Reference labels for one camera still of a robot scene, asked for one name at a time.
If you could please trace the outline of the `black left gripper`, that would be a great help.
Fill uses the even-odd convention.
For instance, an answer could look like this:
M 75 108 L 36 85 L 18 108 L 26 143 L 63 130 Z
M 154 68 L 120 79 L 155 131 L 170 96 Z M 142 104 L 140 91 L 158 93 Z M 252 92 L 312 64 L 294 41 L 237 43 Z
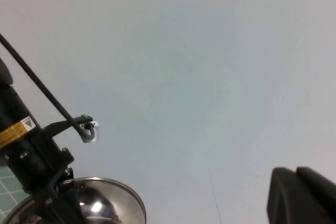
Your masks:
M 74 161 L 37 123 L 10 85 L 1 85 L 1 160 L 28 194 L 45 188 Z M 56 223 L 86 223 L 74 181 L 58 186 L 53 203 Z

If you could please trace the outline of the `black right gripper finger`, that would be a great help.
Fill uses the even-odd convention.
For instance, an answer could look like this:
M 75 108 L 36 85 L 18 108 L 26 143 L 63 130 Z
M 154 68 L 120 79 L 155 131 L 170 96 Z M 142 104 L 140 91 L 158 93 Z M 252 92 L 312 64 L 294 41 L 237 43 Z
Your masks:
M 272 224 L 335 223 L 335 183 L 308 167 L 276 167 L 267 215 Z

